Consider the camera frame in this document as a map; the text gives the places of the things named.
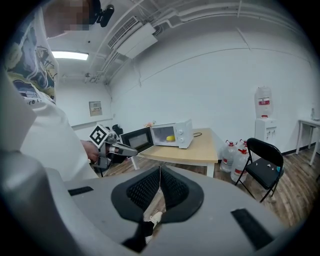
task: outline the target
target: black folding chair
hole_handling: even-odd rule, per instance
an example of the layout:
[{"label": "black folding chair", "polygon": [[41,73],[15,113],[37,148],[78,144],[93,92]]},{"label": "black folding chair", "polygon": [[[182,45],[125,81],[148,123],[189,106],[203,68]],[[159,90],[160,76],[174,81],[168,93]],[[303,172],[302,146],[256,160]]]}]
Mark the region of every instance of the black folding chair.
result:
[{"label": "black folding chair", "polygon": [[[272,191],[271,196],[274,195],[279,179],[284,174],[284,158],[282,157],[279,149],[274,145],[263,142],[259,139],[249,138],[246,141],[246,145],[248,147],[249,157],[239,179],[235,183],[235,186],[240,182],[250,195],[256,199],[240,180],[244,172],[247,171],[247,173],[250,174],[265,190],[268,190],[265,196],[261,199],[261,203],[265,200],[267,195],[269,195],[270,191]],[[261,158],[253,162],[251,151]]]}]

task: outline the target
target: ceiling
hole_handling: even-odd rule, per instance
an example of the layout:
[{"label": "ceiling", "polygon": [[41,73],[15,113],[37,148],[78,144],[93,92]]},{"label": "ceiling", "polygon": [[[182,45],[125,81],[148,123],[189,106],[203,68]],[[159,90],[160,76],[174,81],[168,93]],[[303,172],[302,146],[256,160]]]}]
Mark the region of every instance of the ceiling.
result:
[{"label": "ceiling", "polygon": [[58,59],[62,80],[108,83],[129,59],[108,46],[115,32],[132,16],[143,24],[151,23],[156,38],[164,30],[203,17],[247,16],[272,20],[301,33],[299,26],[271,0],[100,0],[101,8],[114,5],[106,27],[94,24],[87,31],[69,33],[48,40],[52,50],[88,53],[88,59]]}]

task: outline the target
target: wooden table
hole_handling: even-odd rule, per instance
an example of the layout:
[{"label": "wooden table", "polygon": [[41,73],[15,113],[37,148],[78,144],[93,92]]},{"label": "wooden table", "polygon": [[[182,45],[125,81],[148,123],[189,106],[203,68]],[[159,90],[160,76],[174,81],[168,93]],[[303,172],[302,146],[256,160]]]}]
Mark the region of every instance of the wooden table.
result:
[{"label": "wooden table", "polygon": [[191,166],[206,166],[206,175],[214,177],[215,163],[218,163],[218,155],[212,138],[210,128],[194,129],[194,133],[202,133],[194,137],[187,149],[177,146],[154,145],[137,156],[131,157],[135,170],[139,169],[137,157],[157,161],[183,164]]},{"label": "wooden table", "polygon": [[309,165],[312,166],[312,163],[314,162],[315,156],[316,156],[316,152],[319,146],[319,140],[320,140],[320,121],[315,121],[312,119],[300,119],[299,120],[299,136],[298,136],[298,140],[296,142],[296,151],[295,154],[298,155],[299,153],[299,149],[300,149],[300,142],[301,142],[301,137],[302,137],[302,130],[303,130],[303,125],[307,125],[310,126],[310,134],[309,134],[309,145],[308,145],[308,149],[310,149],[310,145],[311,145],[311,140],[312,140],[312,134],[314,131],[314,128],[318,128],[318,134],[316,137],[316,142],[315,142],[315,147],[313,150],[313,154],[310,160]]}]

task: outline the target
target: pipe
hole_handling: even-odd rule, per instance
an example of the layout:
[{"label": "pipe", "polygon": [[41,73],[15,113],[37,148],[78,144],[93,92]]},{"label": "pipe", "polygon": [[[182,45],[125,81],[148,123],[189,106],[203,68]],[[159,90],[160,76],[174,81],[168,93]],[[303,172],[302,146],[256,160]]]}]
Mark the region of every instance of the pipe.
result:
[{"label": "pipe", "polygon": [[[203,16],[203,13],[202,14],[197,14],[197,15],[193,15],[193,16],[189,16],[188,18],[181,18],[181,23],[178,23],[178,24],[175,24],[175,25],[172,25],[170,20],[169,19],[164,19],[160,22],[157,22],[156,24],[154,24],[153,26],[159,26],[163,23],[167,23],[169,25],[170,28],[174,29],[180,25],[182,25],[183,23],[187,23],[187,22],[190,22],[190,21],[194,21],[194,20],[199,20],[199,19],[204,19],[204,18],[210,18],[210,17],[220,17],[220,16],[236,16],[237,13],[235,13],[234,11],[224,11],[224,12],[214,12],[214,13],[211,13],[209,14],[207,12],[207,15],[206,16]],[[281,20],[281,19],[278,19],[276,17],[272,17],[272,16],[269,16],[269,15],[265,15],[265,14],[261,14],[261,13],[255,13],[255,12],[252,12],[252,11],[242,11],[242,14],[241,14],[242,17],[249,17],[249,18],[255,18],[255,19],[264,19],[265,21],[272,21],[273,23],[277,24],[277,25],[280,25],[282,27],[286,27],[287,29],[290,29],[291,31],[299,34],[299,35],[303,35],[302,32],[300,32],[299,30],[297,30],[294,26],[292,26],[291,24],[288,24],[286,23],[285,21]]]},{"label": "pipe", "polygon": [[[191,13],[199,12],[199,11],[206,10],[206,9],[223,8],[223,7],[238,7],[238,6],[240,6],[240,8],[241,7],[246,7],[246,8],[251,8],[251,9],[258,10],[258,11],[267,12],[269,14],[281,17],[283,20],[286,20],[289,23],[292,23],[291,20],[288,19],[287,17],[279,14],[276,11],[270,10],[269,8],[256,6],[255,4],[250,4],[250,3],[242,3],[242,1],[240,1],[240,5],[238,3],[233,3],[233,2],[229,2],[229,3],[212,3],[212,4],[207,4],[207,5],[196,6],[196,7],[190,8],[188,10],[183,10],[183,11],[177,11],[176,9],[173,8],[172,13],[170,13],[166,17],[162,18],[162,20],[160,19],[157,22],[153,23],[152,26],[156,27],[159,24],[161,24],[163,20],[170,19],[173,16],[182,17],[182,16],[185,16],[185,15],[189,15]],[[269,16],[268,14],[263,14],[263,13],[260,14],[260,15],[263,15],[265,17]]]},{"label": "pipe", "polygon": [[146,8],[144,8],[141,4],[139,4],[139,7],[141,7],[142,9],[144,9],[145,11],[147,11],[149,13],[150,16],[153,16],[152,13],[147,10]]},{"label": "pipe", "polygon": [[104,73],[104,74],[103,74],[104,76],[106,75],[106,72],[107,72],[107,69],[108,69],[110,63],[111,63],[114,59],[116,59],[118,56],[119,56],[119,53],[116,52],[116,53],[110,58],[109,62],[108,62],[107,65],[105,66],[105,68],[104,68],[103,70],[97,71],[98,74],[96,75],[94,82],[97,82],[97,79],[100,77],[100,74],[101,74],[101,73]]},{"label": "pipe", "polygon": [[150,0],[150,2],[155,6],[155,8],[157,8],[158,10],[160,9],[160,6],[157,5],[154,0]]},{"label": "pipe", "polygon": [[238,13],[237,13],[237,15],[236,15],[237,18],[239,18],[239,16],[240,16],[241,4],[242,4],[242,0],[240,0],[240,2],[239,2]]},{"label": "pipe", "polygon": [[124,61],[120,67],[117,68],[117,70],[115,72],[113,72],[112,76],[110,77],[108,83],[112,80],[112,78],[114,78],[114,76],[119,72],[120,69],[122,69],[122,67],[129,61],[131,60],[130,58],[128,58],[126,61]]},{"label": "pipe", "polygon": [[105,65],[108,63],[108,61],[112,58],[113,54],[115,53],[116,49],[112,49],[108,57],[105,59],[105,62],[102,64],[101,70],[103,71],[105,69]]},{"label": "pipe", "polygon": [[170,4],[167,4],[165,7],[162,7],[162,8],[160,8],[160,9],[156,10],[154,13],[152,13],[152,15],[155,15],[156,13],[160,13],[162,10],[164,10],[164,9],[166,9],[166,8],[168,8],[168,7],[174,6],[175,4],[178,4],[178,3],[180,3],[180,2],[183,2],[183,3],[177,5],[176,8],[177,8],[177,7],[180,7],[180,6],[183,6],[183,5],[186,5],[186,4],[194,3],[194,2],[197,2],[197,1],[199,1],[199,0],[191,0],[191,1],[189,1],[189,2],[185,2],[184,0],[178,0],[178,1],[172,2],[172,3],[170,3]]},{"label": "pipe", "polygon": [[103,57],[103,56],[97,56],[97,58],[100,58],[100,59],[104,59],[104,60],[106,60],[106,57]]},{"label": "pipe", "polygon": [[163,27],[160,25],[159,26],[159,29],[156,31],[156,32],[154,32],[154,36],[158,36],[159,34],[161,34],[162,32],[164,31],[164,29],[163,29]]},{"label": "pipe", "polygon": [[138,68],[136,67],[136,62],[135,62],[134,59],[132,60],[132,62],[133,62],[133,63],[132,63],[132,64],[133,64],[133,69],[134,69],[136,75],[138,76],[138,84],[139,84],[139,86],[141,87],[142,84],[141,84],[141,74],[140,74],[140,71],[139,71]]},{"label": "pipe", "polygon": [[147,19],[147,15],[142,11],[141,8],[139,8],[139,13],[141,14],[141,16],[146,20]]},{"label": "pipe", "polygon": [[134,4],[133,6],[131,6],[116,22],[115,24],[111,27],[111,29],[108,31],[108,33],[105,35],[104,39],[102,40],[98,50],[95,53],[95,56],[89,66],[89,69],[91,69],[91,67],[94,64],[94,61],[96,60],[96,57],[98,55],[98,52],[100,51],[101,47],[103,46],[103,44],[105,43],[105,41],[107,40],[108,36],[111,34],[111,32],[115,29],[115,27],[122,21],[122,19],[127,16],[134,8],[136,8],[138,5],[140,5],[144,0],[140,0],[139,2],[137,2],[136,4]]}]

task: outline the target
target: yellow object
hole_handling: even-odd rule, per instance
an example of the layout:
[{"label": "yellow object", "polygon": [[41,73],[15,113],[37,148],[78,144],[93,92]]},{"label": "yellow object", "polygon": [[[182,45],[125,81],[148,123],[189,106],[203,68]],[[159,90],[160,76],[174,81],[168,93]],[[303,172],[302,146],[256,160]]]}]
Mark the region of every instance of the yellow object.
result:
[{"label": "yellow object", "polygon": [[176,141],[176,137],[175,137],[174,135],[168,136],[168,137],[166,137],[166,140],[167,140],[168,142],[175,142],[175,141]]}]

